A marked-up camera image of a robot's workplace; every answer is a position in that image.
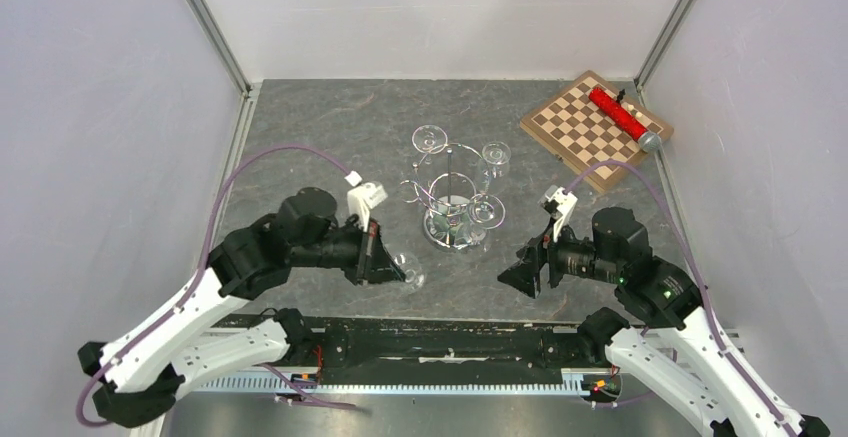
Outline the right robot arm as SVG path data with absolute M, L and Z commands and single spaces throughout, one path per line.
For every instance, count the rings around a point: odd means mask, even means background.
M 828 436 L 819 417 L 787 405 L 756 376 L 713 320 L 696 282 L 656 255 L 632 211 L 607 207 L 582 240 L 552 218 L 497 279 L 534 297 L 540 271 L 556 287 L 566 275 L 609 283 L 625 310 L 669 343 L 687 369 L 652 347 L 627 320 L 603 307 L 578 328 L 577 349 L 591 365 L 610 365 L 637 378 L 702 436 Z

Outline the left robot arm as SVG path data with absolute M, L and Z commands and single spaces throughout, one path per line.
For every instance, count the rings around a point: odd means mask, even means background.
M 230 337 L 207 344 L 198 339 L 222 318 L 285 284 L 296 268 L 337 269 L 355 285 L 403 281 L 372 216 L 386 196 L 378 183 L 351 188 L 349 216 L 339 221 L 330 193 L 303 188 L 278 211 L 229 233 L 187 285 L 142 324 L 112 342 L 84 344 L 78 358 L 90 382 L 82 399 L 94 406 L 99 423 L 139 427 L 229 373 L 280 360 L 307 362 L 317 342 L 295 309 L 278 310 Z

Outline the chrome wine glass rack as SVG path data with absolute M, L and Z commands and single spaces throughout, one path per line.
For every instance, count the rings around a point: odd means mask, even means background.
M 420 208 L 421 228 L 427 240 L 446 251 L 466 251 L 468 203 L 477 194 L 490 194 L 485 160 L 464 144 L 448 143 L 439 153 L 423 155 L 411 164 L 411 174 L 399 184 L 400 199 Z

